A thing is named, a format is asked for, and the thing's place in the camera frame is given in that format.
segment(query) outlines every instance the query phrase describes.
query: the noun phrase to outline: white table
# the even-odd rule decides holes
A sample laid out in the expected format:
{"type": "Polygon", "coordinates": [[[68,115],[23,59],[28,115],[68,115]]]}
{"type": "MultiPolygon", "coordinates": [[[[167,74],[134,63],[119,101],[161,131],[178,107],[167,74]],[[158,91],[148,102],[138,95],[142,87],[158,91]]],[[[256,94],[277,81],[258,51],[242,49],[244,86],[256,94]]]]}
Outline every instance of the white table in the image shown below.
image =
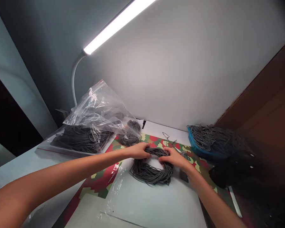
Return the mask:
{"type": "MultiPolygon", "coordinates": [[[[144,129],[142,129],[142,133],[159,138],[164,138],[162,132],[167,133],[170,136],[169,139],[171,141],[177,139],[178,143],[190,145],[187,132],[149,121],[146,121],[144,129]]],[[[112,140],[107,143],[107,146],[104,148],[104,150],[108,148],[111,142],[112,140]]],[[[0,187],[34,171],[71,159],[73,158],[69,156],[37,149],[36,146],[0,167],[0,187]]],[[[58,194],[46,202],[45,207],[43,207],[42,210],[35,214],[34,220],[29,224],[29,227],[51,228],[67,204],[70,202],[76,191],[79,189],[82,182],[74,185],[73,187],[65,190],[64,192],[58,194]]]]}

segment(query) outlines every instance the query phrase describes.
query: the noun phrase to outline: light blue wall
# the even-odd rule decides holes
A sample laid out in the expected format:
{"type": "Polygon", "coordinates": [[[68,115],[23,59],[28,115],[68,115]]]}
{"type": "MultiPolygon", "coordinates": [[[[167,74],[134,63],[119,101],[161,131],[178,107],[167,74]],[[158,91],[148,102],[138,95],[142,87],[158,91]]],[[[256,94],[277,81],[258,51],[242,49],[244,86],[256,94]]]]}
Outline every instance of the light blue wall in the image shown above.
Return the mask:
{"type": "MultiPolygon", "coordinates": [[[[0,14],[46,104],[70,110],[73,61],[128,0],[10,2],[0,14]]],[[[137,118],[214,123],[285,44],[280,2],[157,0],[80,62],[76,97],[104,79],[137,118]]]]}
{"type": "MultiPolygon", "coordinates": [[[[70,111],[73,107],[75,58],[129,1],[0,1],[1,17],[52,114],[57,108],[70,111]]],[[[76,75],[78,99],[93,85],[90,72],[82,76],[76,75]]]]}
{"type": "Polygon", "coordinates": [[[0,80],[43,138],[57,129],[1,18],[0,80]]]}

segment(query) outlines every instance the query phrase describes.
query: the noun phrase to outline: blue plastic container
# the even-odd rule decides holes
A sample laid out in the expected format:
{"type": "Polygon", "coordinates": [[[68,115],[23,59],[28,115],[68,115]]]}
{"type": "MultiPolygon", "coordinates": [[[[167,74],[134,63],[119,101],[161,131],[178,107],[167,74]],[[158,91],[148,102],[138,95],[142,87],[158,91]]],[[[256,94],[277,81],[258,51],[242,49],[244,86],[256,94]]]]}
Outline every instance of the blue plastic container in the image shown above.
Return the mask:
{"type": "Polygon", "coordinates": [[[227,158],[227,156],[225,156],[225,155],[215,154],[211,151],[206,151],[206,150],[199,148],[198,145],[196,145],[194,138],[193,138],[193,135],[190,132],[190,127],[188,127],[188,132],[189,132],[189,141],[191,143],[192,151],[197,156],[204,158],[206,160],[216,161],[216,162],[221,162],[227,158]]]}

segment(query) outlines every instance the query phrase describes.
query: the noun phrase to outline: gray cord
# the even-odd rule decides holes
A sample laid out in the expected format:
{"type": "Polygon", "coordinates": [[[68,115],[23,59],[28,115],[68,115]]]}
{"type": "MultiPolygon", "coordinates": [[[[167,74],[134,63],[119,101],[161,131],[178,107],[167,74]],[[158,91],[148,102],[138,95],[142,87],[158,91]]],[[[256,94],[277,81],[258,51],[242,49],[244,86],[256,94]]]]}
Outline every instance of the gray cord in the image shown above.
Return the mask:
{"type": "MultiPolygon", "coordinates": [[[[169,156],[169,153],[161,148],[146,148],[145,151],[157,157],[169,156]]],[[[145,162],[143,159],[135,159],[134,164],[130,170],[130,174],[137,180],[145,182],[146,184],[166,184],[169,185],[171,176],[173,174],[173,165],[164,162],[164,169],[155,168],[145,162]]]]}
{"type": "Polygon", "coordinates": [[[121,144],[124,146],[133,146],[140,141],[140,124],[137,121],[128,121],[128,131],[125,135],[118,135],[121,144]]]}
{"type": "Polygon", "coordinates": [[[86,153],[97,153],[102,150],[114,133],[85,126],[66,125],[64,132],[57,134],[52,145],[86,153]]]}
{"type": "Polygon", "coordinates": [[[189,127],[196,145],[205,151],[226,156],[230,156],[239,150],[251,152],[245,139],[231,130],[200,124],[189,127]]]}

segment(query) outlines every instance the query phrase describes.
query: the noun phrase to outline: white lamp arm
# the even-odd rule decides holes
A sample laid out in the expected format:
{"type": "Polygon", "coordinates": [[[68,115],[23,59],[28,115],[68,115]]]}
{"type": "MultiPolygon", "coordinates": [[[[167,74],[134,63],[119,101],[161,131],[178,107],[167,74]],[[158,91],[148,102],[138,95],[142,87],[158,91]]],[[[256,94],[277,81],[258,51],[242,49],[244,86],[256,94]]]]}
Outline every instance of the white lamp arm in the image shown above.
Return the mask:
{"type": "Polygon", "coordinates": [[[73,64],[73,67],[72,67],[71,85],[72,85],[72,94],[73,94],[73,100],[74,100],[75,106],[77,105],[76,95],[75,95],[75,86],[74,86],[75,72],[76,72],[76,68],[77,68],[80,60],[82,60],[86,56],[88,56],[88,54],[86,54],[84,51],[82,51],[80,53],[80,55],[78,55],[78,57],[76,58],[76,60],[75,60],[75,62],[73,64]]]}

